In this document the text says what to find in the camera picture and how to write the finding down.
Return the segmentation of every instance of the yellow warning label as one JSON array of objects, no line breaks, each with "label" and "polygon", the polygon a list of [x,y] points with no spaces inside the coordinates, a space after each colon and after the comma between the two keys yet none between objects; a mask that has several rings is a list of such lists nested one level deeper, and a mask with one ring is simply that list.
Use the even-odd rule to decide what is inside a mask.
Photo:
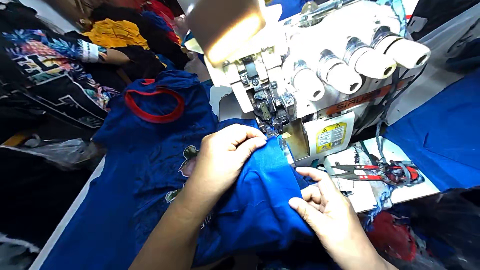
[{"label": "yellow warning label", "polygon": [[347,134],[347,123],[337,123],[317,133],[317,154],[343,144]]}]

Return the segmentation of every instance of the red neckband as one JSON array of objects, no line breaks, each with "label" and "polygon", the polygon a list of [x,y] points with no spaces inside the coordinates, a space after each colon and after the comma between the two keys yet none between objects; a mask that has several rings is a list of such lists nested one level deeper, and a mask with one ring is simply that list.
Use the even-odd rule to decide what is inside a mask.
[{"label": "red neckband", "polygon": [[[178,106],[173,110],[172,113],[169,113],[167,115],[152,115],[150,113],[145,112],[142,110],[138,105],[135,103],[135,100],[133,100],[132,93],[141,95],[141,96],[155,96],[155,95],[160,95],[160,94],[169,94],[173,96],[177,102]],[[156,92],[154,93],[145,93],[145,92],[140,92],[137,90],[127,90],[125,94],[125,104],[127,107],[135,114],[136,116],[140,117],[141,119],[149,122],[149,123],[155,123],[155,124],[166,124],[166,123],[171,123],[180,116],[182,116],[183,111],[185,110],[185,100],[180,96],[177,92],[174,92],[170,89],[166,88],[157,88]]]}]

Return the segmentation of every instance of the left hand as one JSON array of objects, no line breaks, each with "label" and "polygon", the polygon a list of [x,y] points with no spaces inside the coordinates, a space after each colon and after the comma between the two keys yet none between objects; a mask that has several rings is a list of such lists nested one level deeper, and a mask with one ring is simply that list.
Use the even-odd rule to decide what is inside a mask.
[{"label": "left hand", "polygon": [[188,184],[197,192],[220,197],[235,182],[250,155],[266,144],[258,129],[234,124],[202,140],[197,164]]}]

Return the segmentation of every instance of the yellow fabric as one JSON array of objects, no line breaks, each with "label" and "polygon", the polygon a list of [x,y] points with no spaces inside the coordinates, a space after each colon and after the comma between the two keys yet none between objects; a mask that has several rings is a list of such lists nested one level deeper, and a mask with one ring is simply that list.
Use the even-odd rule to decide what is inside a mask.
[{"label": "yellow fabric", "polygon": [[106,19],[96,22],[90,32],[82,33],[89,37],[92,43],[105,48],[119,48],[128,45],[148,47],[146,39],[140,34],[138,26],[128,21],[112,21]]}]

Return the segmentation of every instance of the right hand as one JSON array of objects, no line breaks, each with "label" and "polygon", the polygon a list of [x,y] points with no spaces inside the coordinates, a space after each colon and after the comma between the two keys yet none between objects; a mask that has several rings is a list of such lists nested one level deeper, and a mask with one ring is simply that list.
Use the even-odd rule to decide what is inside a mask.
[{"label": "right hand", "polygon": [[350,203],[322,171],[309,167],[297,168],[303,176],[318,181],[301,191],[302,198],[292,198],[290,206],[315,231],[323,246],[344,270],[386,269],[365,234]]}]

